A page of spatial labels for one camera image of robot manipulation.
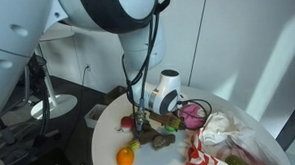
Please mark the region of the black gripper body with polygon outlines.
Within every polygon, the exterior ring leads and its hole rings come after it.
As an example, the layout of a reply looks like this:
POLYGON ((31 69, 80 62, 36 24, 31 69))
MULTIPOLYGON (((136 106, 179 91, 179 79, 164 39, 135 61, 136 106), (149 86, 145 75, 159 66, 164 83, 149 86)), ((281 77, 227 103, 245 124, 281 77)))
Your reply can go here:
POLYGON ((163 126, 168 126, 168 127, 174 128, 175 130, 178 130, 180 128, 181 120, 173 114, 160 115, 160 114, 151 112, 149 114, 149 117, 152 120, 155 120, 161 123, 163 126))

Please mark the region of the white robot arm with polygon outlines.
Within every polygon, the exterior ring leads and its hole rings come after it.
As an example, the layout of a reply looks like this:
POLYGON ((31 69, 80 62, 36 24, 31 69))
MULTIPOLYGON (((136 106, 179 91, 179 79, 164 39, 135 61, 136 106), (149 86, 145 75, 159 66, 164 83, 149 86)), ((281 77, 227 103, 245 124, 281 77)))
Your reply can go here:
POLYGON ((160 13, 170 0, 0 0, 0 116, 44 33, 59 21, 87 34, 114 36, 121 44, 131 83, 130 101, 140 111, 171 112, 179 100, 179 76, 152 86, 144 71, 163 60, 160 13))

